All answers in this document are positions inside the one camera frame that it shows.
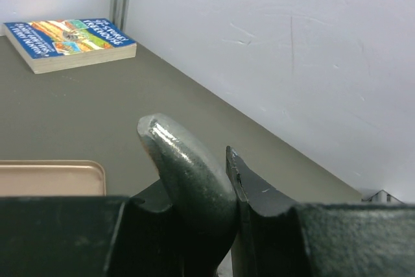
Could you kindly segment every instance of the colorful illustration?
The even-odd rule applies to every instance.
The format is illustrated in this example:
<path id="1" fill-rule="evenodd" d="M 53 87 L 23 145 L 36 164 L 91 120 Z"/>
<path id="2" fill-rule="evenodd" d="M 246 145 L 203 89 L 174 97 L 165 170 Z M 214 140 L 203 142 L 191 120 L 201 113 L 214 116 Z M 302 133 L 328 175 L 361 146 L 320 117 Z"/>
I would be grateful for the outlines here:
<path id="1" fill-rule="evenodd" d="M 75 42 L 54 42 L 53 46 L 57 52 L 63 53 L 65 55 L 81 52 Z"/>
<path id="2" fill-rule="evenodd" d="M 52 58 L 136 44 L 104 18 L 8 22 L 5 26 L 31 58 Z"/>
<path id="3" fill-rule="evenodd" d="M 87 29 L 88 26 L 78 19 L 67 19 L 64 21 L 65 25 L 73 29 Z"/>
<path id="4" fill-rule="evenodd" d="M 88 26 L 79 20 L 37 21 L 30 22 L 29 25 L 46 34 L 54 43 L 61 43 L 59 46 L 63 49 L 56 48 L 56 51 L 64 55 L 113 48 L 105 40 L 88 32 Z M 78 49 L 70 48 L 69 42 L 76 43 Z"/>

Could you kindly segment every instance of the table surface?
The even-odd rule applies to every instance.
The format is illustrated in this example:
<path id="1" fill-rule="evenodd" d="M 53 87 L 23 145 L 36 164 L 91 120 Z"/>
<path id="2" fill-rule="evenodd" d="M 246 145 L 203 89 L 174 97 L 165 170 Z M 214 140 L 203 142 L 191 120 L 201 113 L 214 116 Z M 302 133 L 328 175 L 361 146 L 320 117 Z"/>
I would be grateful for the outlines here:
<path id="1" fill-rule="evenodd" d="M 136 132 L 162 112 L 225 166 L 234 147 L 265 180 L 299 201 L 361 195 L 142 46 L 135 58 L 35 75 L 0 37 L 0 158 L 94 160 L 108 194 L 133 195 L 158 179 Z"/>

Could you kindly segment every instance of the copper tray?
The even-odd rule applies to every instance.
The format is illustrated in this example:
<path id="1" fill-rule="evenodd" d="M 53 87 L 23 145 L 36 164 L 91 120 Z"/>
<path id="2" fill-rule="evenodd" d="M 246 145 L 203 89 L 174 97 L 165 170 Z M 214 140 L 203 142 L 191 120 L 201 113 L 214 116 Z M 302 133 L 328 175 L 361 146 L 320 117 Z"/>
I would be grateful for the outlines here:
<path id="1" fill-rule="evenodd" d="M 105 172 L 84 160 L 0 160 L 0 196 L 99 196 Z"/>

